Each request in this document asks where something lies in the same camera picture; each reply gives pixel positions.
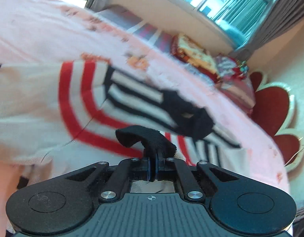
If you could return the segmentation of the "grey right curtain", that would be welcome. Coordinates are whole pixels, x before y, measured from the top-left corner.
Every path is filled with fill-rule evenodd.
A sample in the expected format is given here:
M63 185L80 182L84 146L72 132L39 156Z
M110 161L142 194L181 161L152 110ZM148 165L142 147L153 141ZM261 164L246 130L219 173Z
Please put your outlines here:
M229 53L238 60L249 60L255 50L289 31L304 19L304 0L273 0L260 17L251 37Z

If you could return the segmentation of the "pink floral bedspread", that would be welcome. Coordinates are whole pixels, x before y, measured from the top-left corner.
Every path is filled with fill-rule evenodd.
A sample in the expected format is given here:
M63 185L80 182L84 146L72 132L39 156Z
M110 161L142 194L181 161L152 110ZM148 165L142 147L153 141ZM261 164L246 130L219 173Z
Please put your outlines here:
M215 87L181 62L94 13L58 0L0 0L0 64L107 62L150 86L176 90L207 109L242 145L233 172L289 191L279 148ZM21 167L0 161L0 236L13 231L7 199L20 189Z

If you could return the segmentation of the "striped knit sweater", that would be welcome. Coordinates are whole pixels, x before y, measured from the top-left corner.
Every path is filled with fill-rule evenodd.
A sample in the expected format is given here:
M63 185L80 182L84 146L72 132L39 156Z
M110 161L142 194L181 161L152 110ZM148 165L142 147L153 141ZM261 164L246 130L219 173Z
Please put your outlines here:
M0 161L21 167L20 187L96 161L141 157L117 130L142 126L175 156L234 170L240 142L179 91L150 86L107 62L0 64Z

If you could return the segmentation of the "red white headboard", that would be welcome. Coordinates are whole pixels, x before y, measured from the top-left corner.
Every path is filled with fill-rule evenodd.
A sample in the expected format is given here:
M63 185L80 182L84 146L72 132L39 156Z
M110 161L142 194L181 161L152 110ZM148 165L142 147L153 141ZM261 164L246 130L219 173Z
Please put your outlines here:
M262 71L250 74L256 104L251 119L280 149L287 172L295 170L304 157L304 137L290 125L295 117L296 99L289 85L269 82Z

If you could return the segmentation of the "striped pillow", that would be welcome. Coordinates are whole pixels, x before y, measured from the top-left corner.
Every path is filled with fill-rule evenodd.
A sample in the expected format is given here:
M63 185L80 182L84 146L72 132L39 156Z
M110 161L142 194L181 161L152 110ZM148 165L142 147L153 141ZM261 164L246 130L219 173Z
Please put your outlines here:
M220 91L250 116L255 106L255 94L248 74L238 75L237 60L229 56L219 54L215 61L221 77Z

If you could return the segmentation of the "striped bed sheet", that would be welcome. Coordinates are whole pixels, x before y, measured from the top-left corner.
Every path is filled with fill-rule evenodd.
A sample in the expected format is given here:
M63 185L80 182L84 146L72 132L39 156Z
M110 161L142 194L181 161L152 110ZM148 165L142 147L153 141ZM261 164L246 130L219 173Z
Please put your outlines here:
M139 36L164 53L170 53L172 35L151 25L121 5L112 5L97 12L97 15L109 20L131 34Z

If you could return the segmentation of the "yellow red folded blanket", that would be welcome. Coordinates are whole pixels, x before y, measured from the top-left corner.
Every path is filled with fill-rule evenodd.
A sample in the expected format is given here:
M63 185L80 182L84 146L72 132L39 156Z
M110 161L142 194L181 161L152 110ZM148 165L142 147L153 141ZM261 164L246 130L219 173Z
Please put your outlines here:
M210 52L186 34L179 33L173 36L171 54L180 61L192 65L199 72L207 75L214 83L220 82L221 77L217 64Z

